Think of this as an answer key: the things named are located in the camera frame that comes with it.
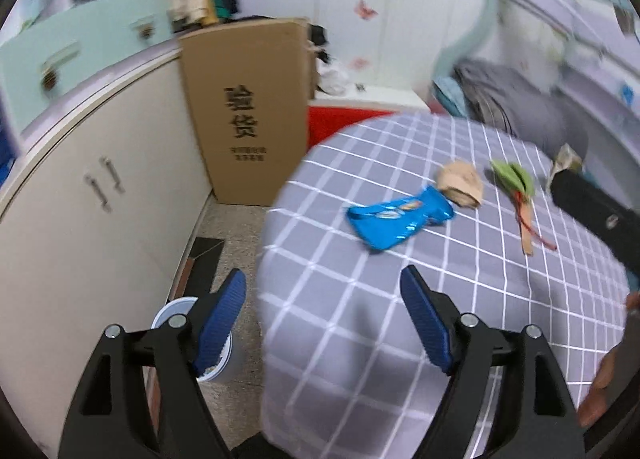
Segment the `person's hand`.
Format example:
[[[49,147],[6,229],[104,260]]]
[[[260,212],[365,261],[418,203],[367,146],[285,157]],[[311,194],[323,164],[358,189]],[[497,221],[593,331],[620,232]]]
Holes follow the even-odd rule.
[[[639,293],[626,298],[627,318],[622,341],[600,361],[587,396],[578,408],[582,427],[592,427],[615,406],[634,408],[639,402]]]

